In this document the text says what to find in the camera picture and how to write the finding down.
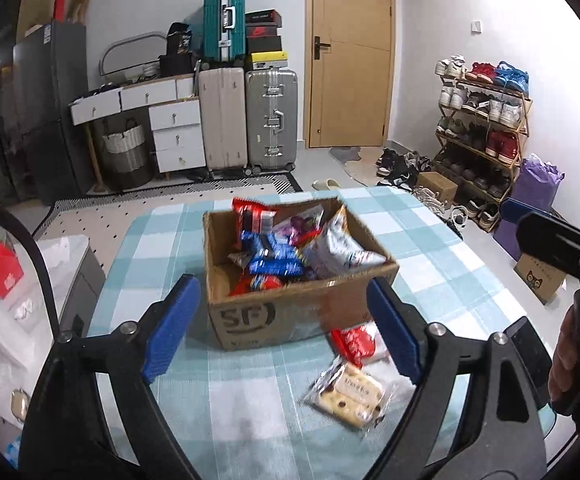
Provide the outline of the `red chip bag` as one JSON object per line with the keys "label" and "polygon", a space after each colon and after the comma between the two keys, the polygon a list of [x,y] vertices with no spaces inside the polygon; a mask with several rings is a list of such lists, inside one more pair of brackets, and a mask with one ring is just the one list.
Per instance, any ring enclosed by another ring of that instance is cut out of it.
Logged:
{"label": "red chip bag", "polygon": [[284,287],[284,282],[280,278],[266,274],[242,274],[235,287],[230,291],[229,296],[240,296],[249,292],[260,292],[261,290],[273,290]]}

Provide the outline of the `small cardboard box floor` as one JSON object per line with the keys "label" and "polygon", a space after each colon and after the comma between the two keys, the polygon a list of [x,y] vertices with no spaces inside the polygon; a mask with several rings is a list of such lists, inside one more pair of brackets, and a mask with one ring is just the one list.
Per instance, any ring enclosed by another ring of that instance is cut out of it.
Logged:
{"label": "small cardboard box floor", "polygon": [[454,203],[458,191],[457,183],[436,171],[420,172],[417,185],[430,190],[434,197],[445,205]]}

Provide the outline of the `silver suitcase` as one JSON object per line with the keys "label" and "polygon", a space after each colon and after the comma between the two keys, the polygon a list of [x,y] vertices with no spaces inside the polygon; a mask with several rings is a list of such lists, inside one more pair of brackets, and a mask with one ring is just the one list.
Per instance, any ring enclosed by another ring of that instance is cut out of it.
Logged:
{"label": "silver suitcase", "polygon": [[248,157],[254,174],[296,166],[298,88],[293,70],[246,73]]}

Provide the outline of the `red barcode snack packet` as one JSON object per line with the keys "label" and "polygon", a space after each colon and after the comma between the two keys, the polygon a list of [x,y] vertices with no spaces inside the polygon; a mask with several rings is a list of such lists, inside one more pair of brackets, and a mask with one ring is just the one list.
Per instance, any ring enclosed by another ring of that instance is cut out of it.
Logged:
{"label": "red barcode snack packet", "polygon": [[232,212],[236,220],[235,248],[241,249],[241,233],[269,234],[273,232],[278,210],[256,200],[235,197],[232,200]]}

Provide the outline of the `purple gift bag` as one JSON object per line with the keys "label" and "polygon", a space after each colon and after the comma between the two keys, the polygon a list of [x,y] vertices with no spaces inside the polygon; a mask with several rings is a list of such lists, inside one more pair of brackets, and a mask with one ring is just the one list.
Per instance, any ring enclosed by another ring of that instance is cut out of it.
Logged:
{"label": "purple gift bag", "polygon": [[[534,153],[523,159],[519,177],[514,184],[511,198],[528,204],[537,209],[550,211],[555,200],[559,185],[564,179],[564,173],[556,165],[543,162]],[[500,214],[498,227],[494,238],[508,255],[517,261],[521,257],[521,250],[516,239],[517,226]]]}

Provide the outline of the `blue cookie packet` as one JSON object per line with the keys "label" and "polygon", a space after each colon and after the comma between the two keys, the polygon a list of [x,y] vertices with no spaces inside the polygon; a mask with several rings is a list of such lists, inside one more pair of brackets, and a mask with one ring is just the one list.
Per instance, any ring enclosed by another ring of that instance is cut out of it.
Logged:
{"label": "blue cookie packet", "polygon": [[304,274],[304,262],[299,251],[285,237],[242,231],[240,240],[248,254],[247,270],[250,274],[282,278],[298,278]]}

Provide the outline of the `white drawer desk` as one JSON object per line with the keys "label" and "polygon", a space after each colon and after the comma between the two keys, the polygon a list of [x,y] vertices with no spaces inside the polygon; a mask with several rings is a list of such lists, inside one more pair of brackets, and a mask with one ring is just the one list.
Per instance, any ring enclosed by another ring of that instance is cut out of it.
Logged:
{"label": "white drawer desk", "polygon": [[106,90],[70,104],[74,125],[144,110],[162,174],[206,166],[194,75],[179,75]]}

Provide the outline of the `cookie packet clear wrapper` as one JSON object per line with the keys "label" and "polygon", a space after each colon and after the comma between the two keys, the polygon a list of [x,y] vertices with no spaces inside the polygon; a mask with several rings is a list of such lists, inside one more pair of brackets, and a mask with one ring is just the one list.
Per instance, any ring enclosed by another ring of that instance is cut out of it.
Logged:
{"label": "cookie packet clear wrapper", "polygon": [[414,393],[391,358],[358,367],[338,356],[308,388],[303,402],[356,431],[381,424]]}

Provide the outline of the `teal plaid tablecloth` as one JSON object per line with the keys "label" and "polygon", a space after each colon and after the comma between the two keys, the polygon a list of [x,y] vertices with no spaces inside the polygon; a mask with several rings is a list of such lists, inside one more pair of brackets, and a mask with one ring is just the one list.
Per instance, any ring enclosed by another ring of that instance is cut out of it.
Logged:
{"label": "teal plaid tablecloth", "polygon": [[[523,308],[473,249],[415,197],[394,188],[339,192],[400,265],[397,295],[454,334],[483,339]],[[135,219],[122,240],[90,324],[103,335],[140,318],[185,273],[202,275],[209,209]],[[199,310],[152,391],[174,436],[205,479],[359,479],[406,404],[377,428],[355,431],[303,402],[334,358],[325,337],[246,351],[220,348]]]}

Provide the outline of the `purple candy bag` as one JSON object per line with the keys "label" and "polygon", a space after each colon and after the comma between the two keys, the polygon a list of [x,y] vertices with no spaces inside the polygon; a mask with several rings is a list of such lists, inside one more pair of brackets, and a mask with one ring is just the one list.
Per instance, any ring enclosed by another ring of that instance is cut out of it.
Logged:
{"label": "purple candy bag", "polygon": [[324,207],[317,205],[282,220],[273,227],[278,240],[284,240],[291,246],[300,246],[320,233]]}

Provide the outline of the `white side table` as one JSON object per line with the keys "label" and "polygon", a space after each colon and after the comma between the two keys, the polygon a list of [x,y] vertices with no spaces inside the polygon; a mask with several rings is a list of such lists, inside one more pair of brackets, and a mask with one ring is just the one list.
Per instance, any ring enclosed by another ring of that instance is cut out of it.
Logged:
{"label": "white side table", "polygon": [[[104,270],[88,238],[74,235],[41,240],[38,248],[48,269],[60,328],[68,330],[75,320],[79,320],[78,325],[88,330],[104,286]],[[16,390],[29,396],[34,392],[52,345],[52,333],[33,263],[20,244],[15,244],[14,250],[22,266],[23,278],[5,299],[0,300],[0,307],[25,332],[34,360],[23,366],[0,348],[0,417],[20,429],[23,422],[13,415],[12,394]]]}

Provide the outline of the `black smartphone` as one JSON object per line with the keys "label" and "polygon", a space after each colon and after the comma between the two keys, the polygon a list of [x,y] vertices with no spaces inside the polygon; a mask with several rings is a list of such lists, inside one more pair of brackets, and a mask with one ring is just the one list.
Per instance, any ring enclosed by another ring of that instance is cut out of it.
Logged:
{"label": "black smartphone", "polygon": [[504,333],[511,340],[529,377],[536,406],[544,408],[549,401],[548,379],[552,359],[543,341],[526,316],[518,318]]}

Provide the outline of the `beige suitcase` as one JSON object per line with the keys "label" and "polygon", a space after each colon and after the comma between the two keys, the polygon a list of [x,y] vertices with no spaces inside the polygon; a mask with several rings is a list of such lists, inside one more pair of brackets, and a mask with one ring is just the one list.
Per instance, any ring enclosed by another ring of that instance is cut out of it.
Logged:
{"label": "beige suitcase", "polygon": [[206,166],[210,171],[248,166],[246,95],[240,67],[199,74],[199,101]]}

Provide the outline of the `white noodle snack bag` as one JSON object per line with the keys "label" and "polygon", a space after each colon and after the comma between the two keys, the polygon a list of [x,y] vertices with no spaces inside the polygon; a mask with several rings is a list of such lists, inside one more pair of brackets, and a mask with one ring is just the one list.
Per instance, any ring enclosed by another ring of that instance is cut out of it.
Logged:
{"label": "white noodle snack bag", "polygon": [[345,206],[301,249],[301,254],[320,280],[365,272],[386,263],[385,256],[366,250],[352,237]]}

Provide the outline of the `patterned floor rug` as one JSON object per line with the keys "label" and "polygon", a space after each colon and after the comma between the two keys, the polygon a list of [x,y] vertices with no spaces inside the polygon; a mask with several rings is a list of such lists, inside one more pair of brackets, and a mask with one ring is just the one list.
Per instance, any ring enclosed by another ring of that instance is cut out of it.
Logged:
{"label": "patterned floor rug", "polygon": [[100,266],[108,270],[135,219],[151,214],[153,210],[160,214],[179,214],[214,206],[228,208],[235,196],[257,198],[301,190],[292,174],[266,174],[142,188],[123,194],[88,196],[80,200],[58,200],[34,231],[34,237],[43,243],[55,238],[84,236]]}

